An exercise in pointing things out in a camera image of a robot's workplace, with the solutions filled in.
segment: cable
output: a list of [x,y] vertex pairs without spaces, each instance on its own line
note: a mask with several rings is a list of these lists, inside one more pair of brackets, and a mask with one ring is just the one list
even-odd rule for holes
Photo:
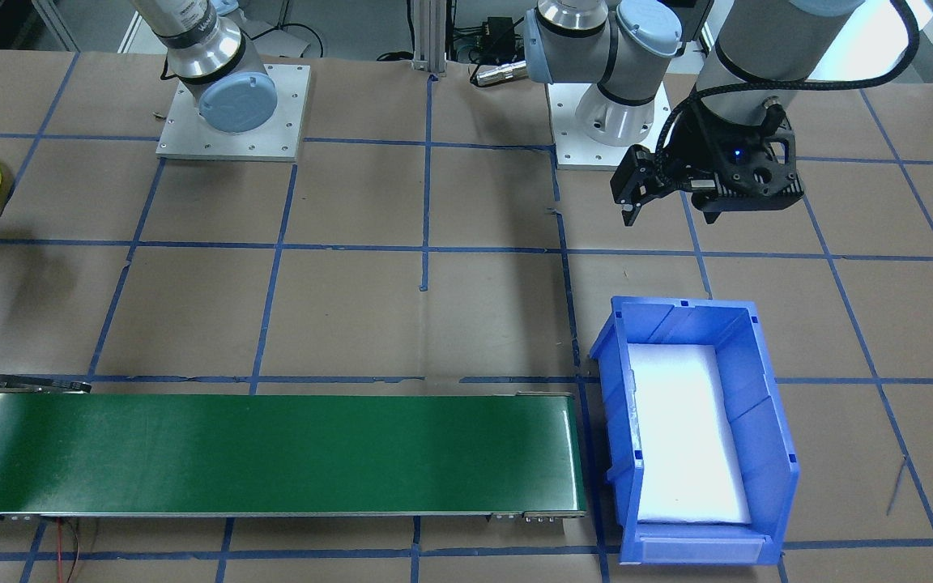
[[322,56],[326,54],[326,48],[323,47],[322,45],[322,37],[319,36],[318,32],[315,32],[314,28],[308,25],[305,25],[304,23],[300,23],[300,22],[278,23],[278,25],[275,25],[274,27],[271,27],[270,29],[263,30],[262,32],[255,34],[255,36],[251,36],[251,40],[258,40],[258,38],[262,38],[263,36],[265,36],[266,34],[269,34],[270,32],[275,32],[277,30],[283,30],[288,26],[296,26],[299,28],[303,28],[304,30],[307,30],[308,32],[311,32],[312,36],[315,37],[315,41],[318,41],[318,44],[319,44],[319,56],[317,58],[322,59]]
[[160,70],[160,81],[167,81],[169,79],[174,79],[178,77],[177,74],[171,73],[168,74],[168,56],[164,57],[164,68]]
[[405,0],[405,22],[408,22],[408,41],[415,53],[415,28],[412,27],[412,0]]
[[75,575],[75,568],[78,567],[78,558],[81,556],[81,534],[79,534],[81,523],[71,524],[70,521],[64,521],[64,523],[70,527],[70,534],[74,535],[75,539],[75,556],[74,560],[70,562],[70,572],[67,573],[66,579],[66,583],[70,583],[70,579]]
[[319,41],[319,58],[322,59],[322,57],[326,55],[326,48],[323,47],[322,45],[322,37],[319,36],[318,32],[315,32],[314,28],[308,25],[304,25],[303,23],[299,23],[299,22],[289,22],[289,23],[281,23],[281,25],[279,25],[279,29],[283,30],[288,26],[296,26],[297,28],[303,28],[304,30],[311,32],[312,36],[315,36],[315,40]]
[[696,100],[703,100],[705,97],[722,96],[726,93],[738,93],[741,91],[847,91],[850,89],[869,89],[870,87],[877,87],[895,80],[899,74],[902,74],[903,70],[906,70],[906,67],[910,66],[910,63],[914,62],[914,57],[917,56],[917,51],[919,49],[919,29],[917,16],[914,15],[914,12],[910,9],[910,5],[906,3],[906,0],[891,0],[891,3],[905,26],[907,43],[906,48],[902,52],[902,58],[899,59],[899,62],[895,63],[895,66],[893,66],[888,73],[859,81],[765,81],[761,83],[734,83],[732,85],[710,87],[690,93],[685,100],[682,100],[681,103],[677,104],[677,106],[671,110],[671,113],[667,115],[667,119],[664,121],[662,130],[660,130],[658,145],[656,145],[654,149],[654,171],[658,180],[663,184],[671,183],[671,181],[664,176],[663,171],[664,158],[666,158],[666,154],[664,154],[664,143],[667,140],[667,135],[671,132],[671,127],[679,117],[679,114],[681,114],[682,110],[688,107],[689,104],[696,102]]
[[56,581],[63,583],[63,521],[56,519]]
[[481,69],[481,60],[484,58],[484,56],[485,56],[485,55],[488,55],[490,49],[492,49],[492,47],[495,47],[495,45],[498,45],[498,44],[499,44],[499,41],[500,41],[500,40],[503,40],[503,37],[504,37],[504,36],[507,36],[507,33],[509,33],[511,30],[515,30],[516,28],[518,28],[518,24],[521,23],[521,22],[523,22],[524,19],[525,19],[525,18],[523,18],[523,16],[521,16],[521,18],[519,18],[519,19],[516,19],[516,21],[513,22],[513,25],[512,25],[510,28],[507,28],[506,30],[503,31],[502,34],[500,34],[499,36],[497,36],[496,39],[492,41],[492,44],[489,45],[488,48],[485,49],[485,50],[477,57],[478,63],[477,63],[477,66],[474,67],[474,73],[470,73],[470,82],[471,82],[471,85],[477,86],[477,71]]
[[379,62],[407,62],[407,60],[412,60],[412,53],[408,51],[392,51],[378,56],[377,60]]

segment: blue plastic bin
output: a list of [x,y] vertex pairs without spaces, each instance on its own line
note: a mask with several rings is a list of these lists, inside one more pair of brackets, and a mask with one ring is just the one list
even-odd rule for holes
[[[643,450],[630,343],[715,347],[726,419],[733,432],[751,524],[638,521]],[[799,478],[790,429],[755,305],[749,302],[611,298],[611,317],[593,344],[599,361],[622,564],[776,564]]]

